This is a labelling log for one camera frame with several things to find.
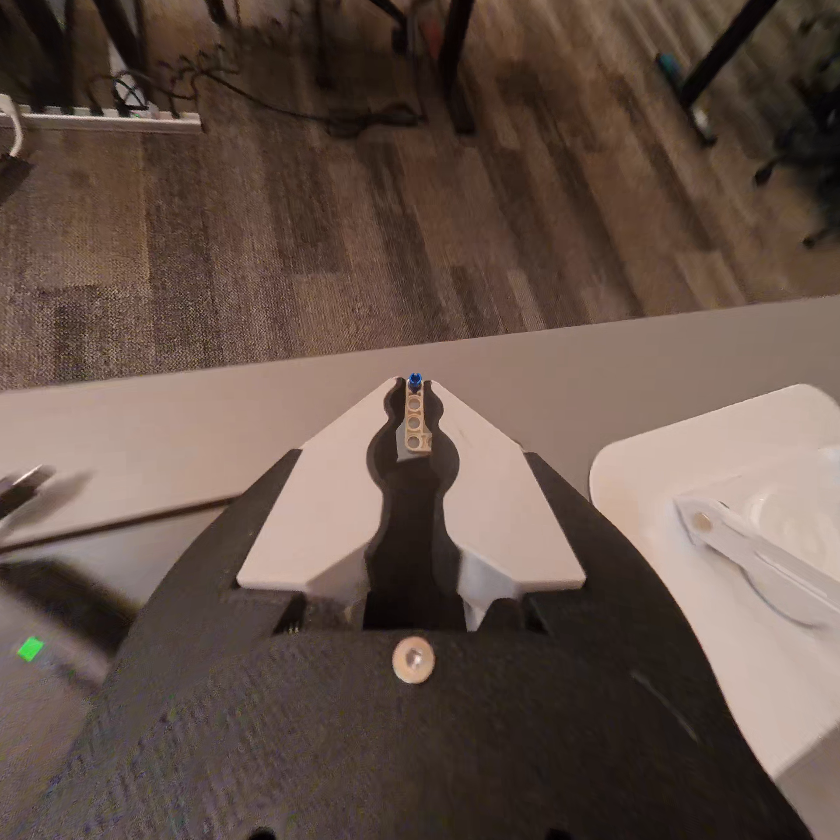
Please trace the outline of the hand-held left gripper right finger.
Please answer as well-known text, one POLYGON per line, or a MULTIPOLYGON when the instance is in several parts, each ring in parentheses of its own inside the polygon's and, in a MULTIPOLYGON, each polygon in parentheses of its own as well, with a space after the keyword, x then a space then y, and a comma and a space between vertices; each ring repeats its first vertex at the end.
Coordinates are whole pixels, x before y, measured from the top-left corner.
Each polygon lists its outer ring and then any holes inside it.
POLYGON ((466 630, 494 602, 580 590, 585 572, 520 444, 439 382, 427 396, 437 417, 434 568, 462 601, 466 630))

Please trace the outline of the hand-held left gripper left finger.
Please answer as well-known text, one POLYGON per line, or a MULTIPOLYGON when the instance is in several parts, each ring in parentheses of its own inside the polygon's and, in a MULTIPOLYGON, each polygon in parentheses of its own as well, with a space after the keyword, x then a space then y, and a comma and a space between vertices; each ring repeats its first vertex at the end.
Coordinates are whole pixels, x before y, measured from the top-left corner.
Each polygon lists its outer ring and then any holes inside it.
POLYGON ((383 494, 368 451, 390 423, 385 380, 306 441, 237 574, 244 590, 299 592, 352 607, 369 591, 365 553, 382 523, 383 494))

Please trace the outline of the white liftarm with blue pin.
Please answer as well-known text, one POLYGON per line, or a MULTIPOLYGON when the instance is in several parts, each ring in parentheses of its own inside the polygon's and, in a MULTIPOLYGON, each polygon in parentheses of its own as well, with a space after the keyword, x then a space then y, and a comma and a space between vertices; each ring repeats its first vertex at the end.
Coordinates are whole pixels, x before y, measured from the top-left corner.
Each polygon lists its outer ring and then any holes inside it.
POLYGON ((411 373, 405 383, 404 419, 395 435, 396 463, 426 458, 433 451, 433 434, 425 419, 425 380, 420 373, 411 373))

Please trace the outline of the white stand base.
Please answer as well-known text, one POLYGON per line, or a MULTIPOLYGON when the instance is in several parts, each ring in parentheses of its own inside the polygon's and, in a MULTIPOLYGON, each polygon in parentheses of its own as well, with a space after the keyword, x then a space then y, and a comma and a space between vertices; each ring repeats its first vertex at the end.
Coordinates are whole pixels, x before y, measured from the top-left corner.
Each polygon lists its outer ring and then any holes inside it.
POLYGON ((777 780, 838 783, 838 404, 798 384, 610 444, 590 494, 777 780))

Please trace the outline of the dark device with green light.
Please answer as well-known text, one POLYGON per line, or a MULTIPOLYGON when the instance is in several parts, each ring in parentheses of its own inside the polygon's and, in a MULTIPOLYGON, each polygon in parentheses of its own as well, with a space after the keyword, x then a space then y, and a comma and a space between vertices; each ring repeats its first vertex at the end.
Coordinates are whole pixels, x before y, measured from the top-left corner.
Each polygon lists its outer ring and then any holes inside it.
POLYGON ((2 562, 2 749, 84 718, 140 607, 57 560, 2 562))

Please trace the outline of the dark blurred object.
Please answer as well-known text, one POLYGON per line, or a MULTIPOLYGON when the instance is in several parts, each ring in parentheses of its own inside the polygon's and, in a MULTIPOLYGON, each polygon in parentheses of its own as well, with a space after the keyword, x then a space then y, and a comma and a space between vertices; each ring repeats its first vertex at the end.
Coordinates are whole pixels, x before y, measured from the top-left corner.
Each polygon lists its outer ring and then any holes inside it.
POLYGON ((79 497, 94 477, 91 470, 62 471, 38 465, 1 479, 1 522, 38 522, 79 497))

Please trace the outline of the white power strip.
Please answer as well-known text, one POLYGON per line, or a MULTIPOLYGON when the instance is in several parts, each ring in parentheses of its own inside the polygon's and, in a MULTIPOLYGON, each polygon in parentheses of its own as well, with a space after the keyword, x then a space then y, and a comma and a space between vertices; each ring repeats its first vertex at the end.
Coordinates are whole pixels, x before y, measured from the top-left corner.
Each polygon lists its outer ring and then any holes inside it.
POLYGON ((63 112, 59 107, 47 107, 44 111, 36 112, 29 106, 16 103, 6 94, 3 94, 1 99, 1 124, 4 128, 13 128, 11 107, 15 106, 24 130, 167 134, 203 132, 203 121, 197 112, 182 112, 178 116, 173 116, 171 112, 159 109, 121 114, 115 108, 105 108, 99 113, 89 108, 73 108, 71 112, 63 112))

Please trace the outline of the black office chair base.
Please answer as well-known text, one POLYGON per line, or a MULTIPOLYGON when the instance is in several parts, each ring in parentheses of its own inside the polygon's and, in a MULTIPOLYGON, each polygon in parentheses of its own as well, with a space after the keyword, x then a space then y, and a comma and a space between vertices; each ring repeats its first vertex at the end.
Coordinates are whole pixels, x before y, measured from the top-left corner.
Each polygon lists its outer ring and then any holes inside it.
POLYGON ((774 171, 787 166, 812 182, 821 211, 822 227, 805 236, 805 249, 814 249, 839 229, 839 13, 838 2, 804 18, 795 31, 796 66, 791 85, 804 107, 803 114, 780 131, 773 155, 754 174, 764 187, 774 171))

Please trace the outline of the black metal frame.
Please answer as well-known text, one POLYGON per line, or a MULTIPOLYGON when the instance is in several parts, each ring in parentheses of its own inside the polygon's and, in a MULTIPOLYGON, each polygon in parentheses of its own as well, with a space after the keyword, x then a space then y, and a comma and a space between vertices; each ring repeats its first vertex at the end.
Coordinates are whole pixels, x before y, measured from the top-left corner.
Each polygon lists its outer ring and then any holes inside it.
POLYGON ((2 1, 1 92, 32 112, 151 108, 140 1, 2 1))

